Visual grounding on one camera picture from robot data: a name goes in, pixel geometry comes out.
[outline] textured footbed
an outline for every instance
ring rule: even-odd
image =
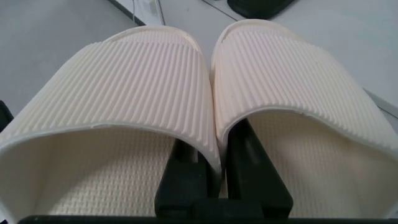
[[[246,20],[220,36],[211,74],[221,159],[229,130],[249,117],[293,196],[291,217],[396,211],[398,138],[328,52],[275,23]]]
[[[174,143],[220,177],[210,81],[196,42],[139,27],[73,56],[0,134],[0,208],[33,214],[154,216]]]

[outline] black holder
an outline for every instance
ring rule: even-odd
[[[10,110],[4,104],[3,101],[0,100],[0,132],[6,128],[6,126],[14,119]]]

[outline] slide sandal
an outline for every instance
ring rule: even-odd
[[[290,217],[398,211],[397,135],[328,52],[273,22],[240,21],[219,38],[210,77],[221,160],[248,118],[293,198]]]
[[[0,134],[0,210],[9,223],[28,215],[154,216],[174,138],[221,178],[196,42],[171,27],[138,27],[90,44]]]

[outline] black object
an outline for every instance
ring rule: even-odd
[[[228,200],[218,193],[209,165],[193,147],[176,140],[155,197],[159,218],[287,218],[293,199],[261,146],[249,121],[236,124],[228,136]]]
[[[229,132],[226,167],[230,199],[259,201],[266,218],[289,216],[293,198],[247,119]]]
[[[230,8],[248,19],[270,19],[294,0],[228,0]]]
[[[216,223],[245,223],[245,224],[398,224],[398,220],[378,219],[339,219],[339,218],[290,218],[279,220],[253,220],[253,219],[224,219],[224,220],[187,220],[163,219],[155,217],[94,217],[94,216],[29,216],[18,222],[19,224],[95,224],[95,223],[120,223],[120,224],[216,224]]]
[[[155,213],[162,218],[188,218],[190,206],[217,196],[209,164],[191,145],[176,139],[155,196]]]
[[[3,101],[0,100],[0,132],[6,128],[6,126],[14,119],[10,110],[4,104]]]

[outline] gray floor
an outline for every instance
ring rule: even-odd
[[[135,26],[107,0],[0,0],[0,100],[18,114],[82,47]]]

